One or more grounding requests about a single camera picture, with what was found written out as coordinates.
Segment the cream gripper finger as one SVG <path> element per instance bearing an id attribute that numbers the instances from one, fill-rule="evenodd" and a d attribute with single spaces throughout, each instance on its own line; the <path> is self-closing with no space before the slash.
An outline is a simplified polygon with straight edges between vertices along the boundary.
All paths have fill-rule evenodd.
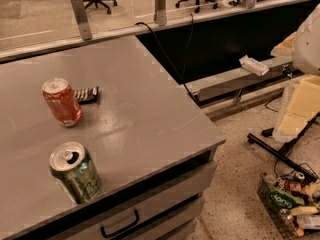
<path id="1" fill-rule="evenodd" d="M 279 116 L 272 136 L 279 142 L 295 139 L 320 112 L 320 77 L 303 76 L 284 89 Z"/>
<path id="2" fill-rule="evenodd" d="M 271 55 L 274 57 L 290 57 L 292 54 L 295 37 L 295 32 L 290 34 L 286 39 L 284 39 L 281 43 L 279 43 L 272 49 Z"/>

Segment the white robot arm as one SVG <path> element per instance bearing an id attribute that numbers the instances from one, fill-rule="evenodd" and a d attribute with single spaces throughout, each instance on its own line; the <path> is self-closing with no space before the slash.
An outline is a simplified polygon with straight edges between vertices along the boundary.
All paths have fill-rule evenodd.
<path id="1" fill-rule="evenodd" d="M 296 138 L 320 112 L 320 4 L 283 42 L 275 46 L 275 57 L 292 57 L 295 69 L 304 73 L 284 89 L 279 116 L 272 136 L 279 142 Z"/>

